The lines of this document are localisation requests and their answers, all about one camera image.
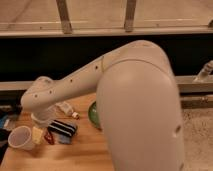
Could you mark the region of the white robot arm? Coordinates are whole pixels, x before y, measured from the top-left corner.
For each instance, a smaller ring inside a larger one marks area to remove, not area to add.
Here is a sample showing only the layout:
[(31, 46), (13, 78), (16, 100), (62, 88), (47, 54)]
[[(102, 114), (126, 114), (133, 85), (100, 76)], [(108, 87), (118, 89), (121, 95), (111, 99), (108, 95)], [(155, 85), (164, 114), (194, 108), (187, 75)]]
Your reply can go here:
[(91, 92), (115, 171), (183, 171), (179, 89), (159, 45), (133, 41), (59, 81), (39, 78), (21, 105), (44, 118), (51, 105)]

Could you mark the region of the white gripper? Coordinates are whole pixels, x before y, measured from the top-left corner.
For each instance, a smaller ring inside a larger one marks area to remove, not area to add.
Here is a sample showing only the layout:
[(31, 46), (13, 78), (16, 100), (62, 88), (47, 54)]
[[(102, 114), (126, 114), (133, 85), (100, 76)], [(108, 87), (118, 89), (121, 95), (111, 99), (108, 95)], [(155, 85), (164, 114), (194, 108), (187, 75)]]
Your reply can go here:
[[(55, 118), (54, 106), (31, 114), (31, 119), (38, 127), (48, 127)], [(40, 144), (43, 137), (43, 130), (38, 127), (32, 128), (32, 140), (35, 144)]]

